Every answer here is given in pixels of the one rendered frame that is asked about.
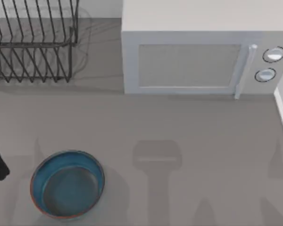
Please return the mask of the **pale microwave oven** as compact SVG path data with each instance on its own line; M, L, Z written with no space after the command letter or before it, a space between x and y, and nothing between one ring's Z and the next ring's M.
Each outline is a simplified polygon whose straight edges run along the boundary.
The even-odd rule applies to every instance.
M271 95L282 75L283 58L263 60L269 48L283 47L283 0L123 0L123 31L239 33L258 49L242 95ZM259 70L276 76L258 82Z

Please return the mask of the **small microwave knob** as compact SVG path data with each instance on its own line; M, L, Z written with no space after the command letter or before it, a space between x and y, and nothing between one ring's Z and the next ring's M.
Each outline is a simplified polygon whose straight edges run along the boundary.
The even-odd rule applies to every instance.
M267 68L264 70L259 70L255 74L255 80L258 82L268 82L275 78L276 70L273 68Z

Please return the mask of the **blue bowl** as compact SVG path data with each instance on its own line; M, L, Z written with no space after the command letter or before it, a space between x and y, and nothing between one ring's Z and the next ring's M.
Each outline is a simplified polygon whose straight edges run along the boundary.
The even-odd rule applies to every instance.
M105 187L102 164L91 154L64 150L45 158L30 181L30 196L44 215L71 220L88 213Z

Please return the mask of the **large microwave knob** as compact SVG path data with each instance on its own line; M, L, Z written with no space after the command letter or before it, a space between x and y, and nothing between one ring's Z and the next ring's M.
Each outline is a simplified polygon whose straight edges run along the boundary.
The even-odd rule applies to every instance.
M283 47L267 49L263 54L263 60L267 63L275 63L283 58Z

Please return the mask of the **microwave door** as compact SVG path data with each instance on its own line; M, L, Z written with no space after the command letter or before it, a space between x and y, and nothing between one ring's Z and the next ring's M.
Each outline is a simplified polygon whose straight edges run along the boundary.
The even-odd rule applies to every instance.
M127 94L233 95L248 56L239 33L123 31Z

